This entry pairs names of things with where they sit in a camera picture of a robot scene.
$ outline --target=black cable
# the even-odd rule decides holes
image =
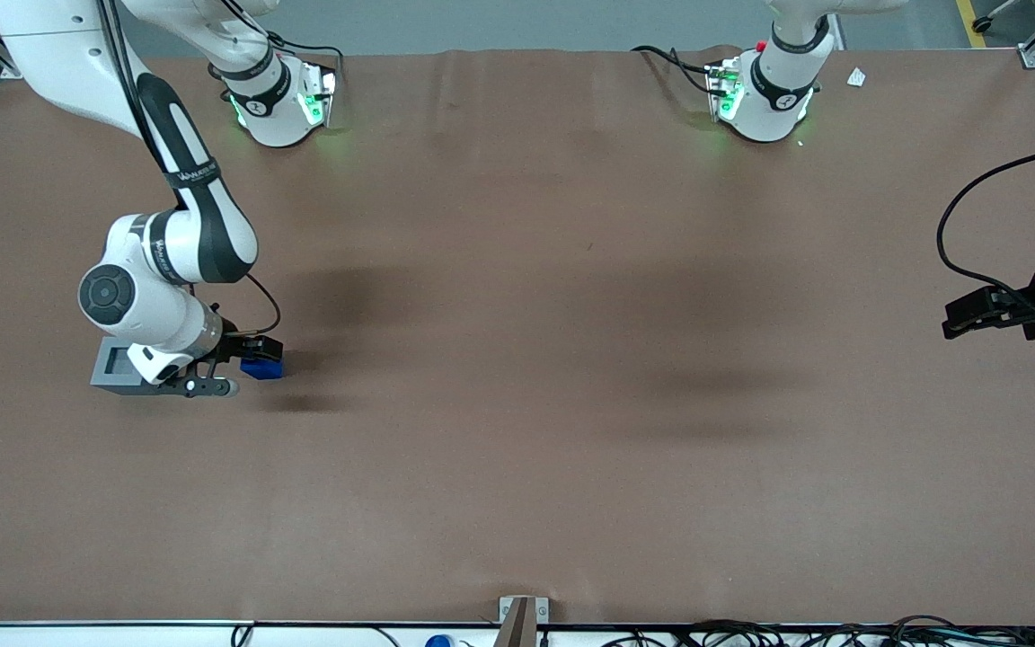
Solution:
[[[630,50],[630,52],[646,52],[649,54],[656,54],[658,57],[664,58],[666,61],[669,61],[670,65],[681,65],[683,66],[683,68],[689,71],[701,71],[701,72],[705,71],[705,68],[699,68],[699,66],[694,64],[686,63],[685,61],[682,61],[681,58],[678,58],[677,54],[674,53],[677,52],[677,49],[673,49],[670,50],[670,52],[666,52],[664,50],[654,48],[654,46],[652,45],[639,45],[637,48]]]
[[[978,175],[977,177],[975,177],[973,181],[970,181],[969,184],[966,184],[965,188],[962,188],[960,192],[953,197],[953,200],[949,202],[949,206],[945,208],[944,213],[941,215],[941,222],[937,224],[937,255],[941,257],[941,262],[944,263],[945,267],[948,267],[948,269],[956,271],[957,274],[968,275],[969,278],[974,278],[977,280],[977,282],[981,283],[987,283],[990,286],[998,288],[998,290],[1002,290],[1003,292],[1005,292],[1007,296],[1009,296],[1010,299],[1015,300],[1015,302],[1017,302],[1018,305],[1022,305],[1023,307],[1026,307],[1031,312],[1035,312],[1035,303],[1032,303],[1030,302],[1030,300],[1024,298],[1024,296],[1022,296],[1019,292],[1017,292],[1016,290],[1012,290],[1011,287],[1007,286],[1006,283],[999,282],[998,278],[994,278],[993,275],[981,274],[980,271],[965,269],[964,267],[956,265],[955,262],[949,261],[949,255],[945,253],[944,234],[945,234],[945,225],[949,224],[949,217],[952,216],[953,210],[956,209],[956,205],[960,204],[960,201],[964,200],[965,196],[969,195],[969,192],[972,192],[973,188],[977,187],[977,184],[982,183],[982,181],[988,180],[994,175],[1001,174],[1003,172],[1009,171],[1009,169],[1017,168],[1018,166],[1024,166],[1026,164],[1034,163],[1034,160],[1035,160],[1035,154],[1025,155],[1023,156],[1023,158],[1011,160],[1011,163],[1005,163],[1001,166],[989,169],[989,171],[986,171],[981,175]]]
[[[254,625],[235,626],[234,630],[230,631],[230,647],[246,647],[249,637],[254,635]]]
[[[654,46],[652,45],[639,45],[637,48],[633,48],[630,51],[643,52],[648,54],[657,54],[658,57],[664,58],[666,62],[669,62],[670,65],[676,65],[678,69],[681,70],[681,73],[685,76],[686,81],[689,81],[690,85],[697,87],[702,92],[705,92],[706,94],[711,94],[713,95],[713,97],[723,97],[726,95],[726,92],[721,90],[713,90],[711,87],[706,87],[705,85],[701,85],[701,83],[699,83],[698,80],[694,79],[692,75],[690,75],[689,72],[696,71],[698,73],[705,73],[705,66],[697,66],[692,63],[687,63],[681,60],[681,57],[678,56],[677,48],[670,49],[670,52],[666,53],[662,52],[661,50],[658,50],[657,48],[654,48]],[[719,62],[721,61],[719,60],[711,61],[705,64],[717,65]]]
[[[274,295],[270,294],[269,290],[266,290],[266,286],[263,286],[258,278],[255,278],[254,274],[246,274],[246,277],[250,280],[258,289],[262,291],[266,298],[270,301],[270,306],[274,307],[274,323],[264,328],[259,328],[256,330],[238,330],[234,332],[227,332],[228,337],[253,337],[254,335],[264,335],[266,332],[270,332],[272,329],[278,327],[278,324],[283,323],[283,308],[278,307],[278,302],[275,300]]]
[[[389,640],[390,644],[393,644],[393,647],[402,647],[402,644],[398,644],[397,640],[394,640],[393,637],[390,636],[389,631],[386,631],[385,629],[382,629],[382,627],[371,626],[371,629],[374,629],[374,630],[378,631],[378,634],[381,634],[382,636],[385,636],[385,639]]]
[[[601,647],[617,647],[620,646],[620,644],[628,643],[630,640],[631,642],[638,644],[653,644],[653,647],[670,647],[669,644],[661,643],[660,640],[657,640],[655,638],[650,638],[649,636],[639,636],[639,635],[627,636],[625,638],[619,638],[617,640],[611,640],[611,642],[603,644]]]
[[[131,118],[135,125],[139,127],[139,136],[143,139],[147,151],[151,152],[154,163],[159,166],[161,173],[167,173],[166,161],[161,158],[161,152],[154,144],[154,137],[151,135],[151,127],[146,121],[146,113],[143,111],[143,102],[139,98],[135,73],[130,68],[130,57],[126,52],[126,36],[122,32],[122,22],[119,21],[119,9],[114,0],[97,0],[98,14],[102,20],[102,33],[106,37],[107,50],[111,52],[111,60],[114,61],[116,71],[119,73],[119,85],[122,85],[122,92],[126,95],[126,106],[130,108]],[[178,208],[186,208],[186,203],[181,199],[181,193],[177,188],[173,189]]]
[[[234,13],[235,18],[238,18],[238,20],[241,21],[242,24],[245,24],[249,29],[255,30],[258,33],[262,33],[262,35],[265,36],[268,41],[270,41],[270,45],[274,46],[274,48],[277,50],[283,50],[283,52],[288,52],[288,53],[292,53],[290,52],[290,50],[288,50],[288,48],[293,48],[296,50],[308,50],[314,52],[321,52],[321,51],[333,52],[334,54],[337,55],[337,64],[339,66],[342,64],[342,58],[345,58],[345,54],[342,53],[342,50],[333,48],[332,45],[300,45],[300,42],[293,42],[285,39],[285,37],[283,37],[283,34],[279,34],[278,32],[268,29],[263,29],[259,24],[256,24],[256,22],[252,20],[252,18],[247,17],[245,9],[243,9],[242,5],[238,4],[236,0],[221,0],[221,4],[225,4],[226,8],[229,9],[231,13]]]

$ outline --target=blue block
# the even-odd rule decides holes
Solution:
[[[243,359],[242,373],[256,380],[276,380],[283,376],[283,360]]]

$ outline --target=brown table surface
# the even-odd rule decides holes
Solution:
[[[354,58],[348,130],[289,150],[205,61],[152,66],[258,229],[291,374],[87,385],[79,278],[169,193],[130,136],[4,83],[0,619],[475,619],[535,592],[559,621],[1035,623],[1035,344],[946,343],[977,284],[934,247],[967,180],[1035,152],[1013,52],[834,54],[772,145],[637,54]],[[1035,166],[949,246],[1026,283]],[[199,294],[269,318],[247,283]]]

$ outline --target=white paper scrap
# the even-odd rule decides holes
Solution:
[[[865,85],[865,72],[863,72],[861,68],[854,68],[854,73],[849,75],[849,81],[847,83],[854,87]]]

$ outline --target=gray floor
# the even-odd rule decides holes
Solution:
[[[977,13],[999,0],[974,0]],[[268,29],[308,45],[335,45],[350,54],[423,54],[447,50],[628,50],[658,45],[701,50],[748,46],[768,37],[771,13],[757,0],[366,0],[321,3],[284,0],[262,18]],[[842,17],[850,50],[969,48],[956,3],[911,0],[903,10]],[[1011,46],[1035,30],[1035,8],[1022,3],[986,34],[989,46]],[[197,55],[185,42],[127,16],[126,31],[144,58]]]

